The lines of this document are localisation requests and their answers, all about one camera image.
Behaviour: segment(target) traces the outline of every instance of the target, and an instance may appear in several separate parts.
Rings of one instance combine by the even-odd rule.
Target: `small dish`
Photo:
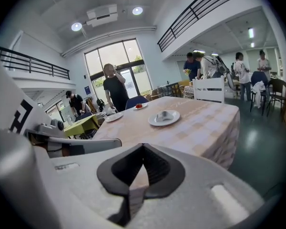
[[[120,119],[122,116],[123,116],[123,113],[116,113],[114,115],[108,116],[105,121],[106,122],[112,122],[112,121],[115,121],[117,119]]]
[[[148,106],[148,103],[144,103],[144,104],[142,104],[142,108],[133,107],[133,110],[143,109],[143,108],[145,108],[145,107],[147,107],[147,106]]]
[[[153,114],[152,116],[148,118],[148,123],[154,126],[165,126],[165,125],[170,125],[172,123],[175,123],[177,120],[179,120],[180,113],[178,111],[175,111],[175,110],[165,110],[165,111],[169,112],[174,118],[172,120],[164,120],[164,121],[157,122],[156,121],[157,114]]]

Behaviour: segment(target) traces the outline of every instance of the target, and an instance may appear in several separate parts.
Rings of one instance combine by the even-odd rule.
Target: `ceiling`
[[[254,29],[252,39],[249,38],[248,28]],[[204,50],[206,54],[248,50],[252,49],[252,42],[255,43],[255,48],[277,46],[273,30],[262,10],[222,22],[184,45],[173,56],[184,56],[193,50]]]
[[[55,98],[60,97],[65,90],[62,89],[32,89],[32,88],[22,88],[24,93],[36,103],[42,103],[42,106],[47,105],[50,101]]]
[[[42,20],[67,44],[74,46],[101,31],[125,29],[125,27],[151,26],[153,16],[164,0],[29,0],[33,9]],[[80,31],[72,31],[75,22],[84,24],[88,21],[87,11],[103,5],[117,4],[118,21],[98,27],[84,25]],[[141,15],[133,15],[135,7],[142,7]]]

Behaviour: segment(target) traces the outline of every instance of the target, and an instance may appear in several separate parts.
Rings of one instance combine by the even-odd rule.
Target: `blue sign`
[[[86,86],[86,87],[85,87],[85,91],[86,91],[86,94],[87,94],[87,95],[91,94],[91,91],[90,91],[89,86]]]

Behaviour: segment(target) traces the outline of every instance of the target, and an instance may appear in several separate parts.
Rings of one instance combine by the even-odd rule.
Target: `black metal railing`
[[[218,6],[229,0],[194,0],[158,41],[163,52],[178,36]]]
[[[0,47],[0,60],[3,62],[4,67],[12,70],[48,74],[70,79],[69,70],[67,69],[7,48]]]

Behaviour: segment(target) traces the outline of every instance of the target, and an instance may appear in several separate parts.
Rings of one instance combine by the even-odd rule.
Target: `cap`
[[[71,91],[66,91],[66,98],[69,98],[71,96],[72,92]]]

